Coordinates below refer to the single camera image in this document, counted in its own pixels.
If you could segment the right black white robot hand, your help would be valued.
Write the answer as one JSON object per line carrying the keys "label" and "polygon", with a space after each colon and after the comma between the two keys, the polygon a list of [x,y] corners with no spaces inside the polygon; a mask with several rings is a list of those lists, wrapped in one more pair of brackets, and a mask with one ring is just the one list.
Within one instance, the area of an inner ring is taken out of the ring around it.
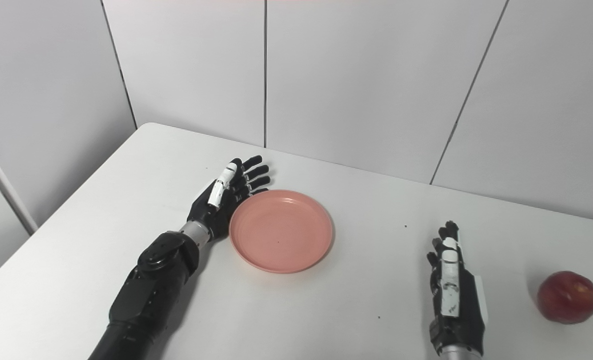
{"label": "right black white robot hand", "polygon": [[487,308],[482,281],[466,269],[459,226],[447,221],[426,258],[433,319],[429,339],[441,360],[482,360]]}

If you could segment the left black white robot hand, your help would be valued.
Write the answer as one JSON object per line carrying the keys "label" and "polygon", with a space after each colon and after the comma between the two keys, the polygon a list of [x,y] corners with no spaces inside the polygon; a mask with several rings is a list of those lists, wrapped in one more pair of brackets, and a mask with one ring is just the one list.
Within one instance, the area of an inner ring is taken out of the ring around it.
{"label": "left black white robot hand", "polygon": [[219,177],[194,200],[187,221],[205,226],[210,241],[228,237],[235,210],[247,199],[268,190],[270,168],[262,162],[262,155],[246,161],[231,160]]}

